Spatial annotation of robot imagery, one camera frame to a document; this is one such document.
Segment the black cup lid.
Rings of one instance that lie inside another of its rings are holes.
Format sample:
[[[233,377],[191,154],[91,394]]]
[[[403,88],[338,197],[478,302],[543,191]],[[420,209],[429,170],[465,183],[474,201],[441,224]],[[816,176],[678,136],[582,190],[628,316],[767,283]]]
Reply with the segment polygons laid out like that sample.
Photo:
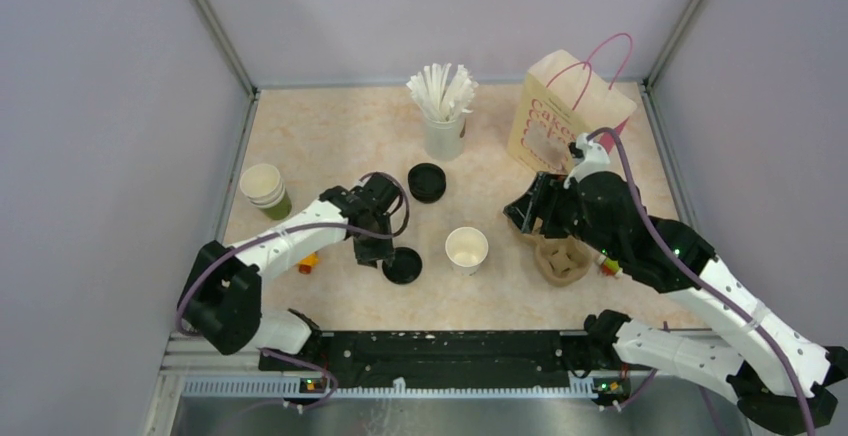
[[[391,260],[384,260],[381,266],[384,277],[397,285],[406,285],[415,281],[421,274],[423,261],[417,251],[410,247],[398,247]]]

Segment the white paper cup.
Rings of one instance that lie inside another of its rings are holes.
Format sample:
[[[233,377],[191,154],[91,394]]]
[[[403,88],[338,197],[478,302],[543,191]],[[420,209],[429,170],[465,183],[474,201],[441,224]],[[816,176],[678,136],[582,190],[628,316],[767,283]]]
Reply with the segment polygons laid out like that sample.
[[[462,275],[478,272],[489,254],[487,237],[474,227],[453,230],[445,240],[445,253],[453,268]]]

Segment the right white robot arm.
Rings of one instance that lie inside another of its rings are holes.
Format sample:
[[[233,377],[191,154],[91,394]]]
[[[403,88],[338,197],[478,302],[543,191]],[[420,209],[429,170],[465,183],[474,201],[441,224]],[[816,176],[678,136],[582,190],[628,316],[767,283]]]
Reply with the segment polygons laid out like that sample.
[[[602,171],[583,179],[540,172],[504,208],[521,233],[574,238],[616,261],[634,281],[685,306],[720,338],[709,345],[605,310],[585,319],[589,360],[641,365],[705,387],[779,435],[827,426],[847,376],[847,351],[801,336],[730,272],[688,225],[649,215],[638,189]]]

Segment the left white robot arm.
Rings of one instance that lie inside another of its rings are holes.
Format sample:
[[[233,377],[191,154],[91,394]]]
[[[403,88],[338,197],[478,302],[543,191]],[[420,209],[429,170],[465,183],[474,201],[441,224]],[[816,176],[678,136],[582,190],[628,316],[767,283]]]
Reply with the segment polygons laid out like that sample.
[[[352,243],[361,266],[392,260],[400,233],[392,229],[391,217],[407,207],[403,186],[374,172],[350,189],[325,190],[304,210],[257,236],[232,246],[205,244],[179,297],[177,330],[202,337],[222,355],[274,349],[297,369],[314,366],[321,353],[317,326],[295,310],[264,312],[264,290],[307,256],[344,241]]]

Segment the green red toy block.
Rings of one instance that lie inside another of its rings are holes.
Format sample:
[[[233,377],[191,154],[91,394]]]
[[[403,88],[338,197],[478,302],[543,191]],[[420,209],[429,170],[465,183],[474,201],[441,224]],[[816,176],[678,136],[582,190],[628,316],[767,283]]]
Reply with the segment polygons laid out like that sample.
[[[595,263],[602,276],[620,277],[623,274],[619,264],[605,254],[598,254]]]

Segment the orange toy car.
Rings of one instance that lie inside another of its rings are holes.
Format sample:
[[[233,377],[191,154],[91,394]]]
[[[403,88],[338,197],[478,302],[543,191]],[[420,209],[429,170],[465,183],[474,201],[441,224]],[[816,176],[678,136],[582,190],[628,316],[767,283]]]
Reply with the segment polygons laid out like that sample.
[[[298,263],[298,272],[300,274],[309,275],[319,262],[320,258],[318,255],[316,253],[312,253]]]

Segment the brown pulp cup carrier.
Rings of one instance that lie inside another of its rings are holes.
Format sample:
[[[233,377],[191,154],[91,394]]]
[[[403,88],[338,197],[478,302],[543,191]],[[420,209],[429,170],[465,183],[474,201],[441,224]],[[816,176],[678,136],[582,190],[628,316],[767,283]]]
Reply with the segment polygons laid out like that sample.
[[[594,262],[592,250],[574,237],[550,239],[540,234],[515,230],[520,241],[532,248],[533,262],[543,279],[553,287],[565,287],[583,278]]]

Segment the stack of black lids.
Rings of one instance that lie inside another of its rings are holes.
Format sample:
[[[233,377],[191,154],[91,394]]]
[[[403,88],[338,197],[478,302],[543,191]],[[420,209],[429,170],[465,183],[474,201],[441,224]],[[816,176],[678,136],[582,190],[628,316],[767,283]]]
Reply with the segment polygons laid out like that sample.
[[[433,163],[419,163],[407,173],[407,183],[411,196],[425,204],[437,202],[447,188],[443,169]]]

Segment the cream pink paper bag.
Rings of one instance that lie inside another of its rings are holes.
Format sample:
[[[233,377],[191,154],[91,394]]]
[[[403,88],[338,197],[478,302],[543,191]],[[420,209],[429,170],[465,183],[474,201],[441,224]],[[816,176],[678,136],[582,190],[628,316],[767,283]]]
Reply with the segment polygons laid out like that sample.
[[[580,134],[599,127],[623,131],[637,104],[592,65],[595,55],[618,38],[627,42],[616,71],[620,74],[633,52],[633,39],[626,32],[610,36],[585,59],[560,49],[530,67],[506,145],[513,159],[534,172],[566,173],[575,166],[569,145]]]

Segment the stack of paper cups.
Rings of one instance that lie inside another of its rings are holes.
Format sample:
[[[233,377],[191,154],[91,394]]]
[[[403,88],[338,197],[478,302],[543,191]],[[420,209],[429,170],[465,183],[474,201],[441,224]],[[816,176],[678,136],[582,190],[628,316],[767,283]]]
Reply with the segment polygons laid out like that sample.
[[[284,220],[292,202],[278,168],[260,163],[247,168],[240,177],[239,190],[248,202],[271,220]]]

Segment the white cup holding straws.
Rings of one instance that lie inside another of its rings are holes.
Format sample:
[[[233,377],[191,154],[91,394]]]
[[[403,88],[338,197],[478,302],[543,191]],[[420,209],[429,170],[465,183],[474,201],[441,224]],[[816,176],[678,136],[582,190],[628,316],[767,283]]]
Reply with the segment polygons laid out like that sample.
[[[426,153],[438,161],[451,161],[464,150],[466,118],[451,121],[424,119],[424,147]]]

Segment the bundle of white straws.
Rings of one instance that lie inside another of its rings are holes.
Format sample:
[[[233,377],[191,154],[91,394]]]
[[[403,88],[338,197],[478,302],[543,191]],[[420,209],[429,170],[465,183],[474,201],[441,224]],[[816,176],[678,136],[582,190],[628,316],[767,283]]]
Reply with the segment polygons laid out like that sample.
[[[447,123],[473,112],[479,84],[470,71],[451,63],[425,66],[406,82],[413,102],[430,121]]]

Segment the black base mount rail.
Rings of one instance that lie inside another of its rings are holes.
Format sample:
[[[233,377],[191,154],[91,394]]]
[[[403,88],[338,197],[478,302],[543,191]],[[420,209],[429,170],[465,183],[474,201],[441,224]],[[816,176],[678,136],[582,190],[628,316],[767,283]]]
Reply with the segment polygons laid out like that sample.
[[[629,366],[580,331],[338,331],[308,343],[298,359],[334,375],[344,389],[566,387],[578,376]]]

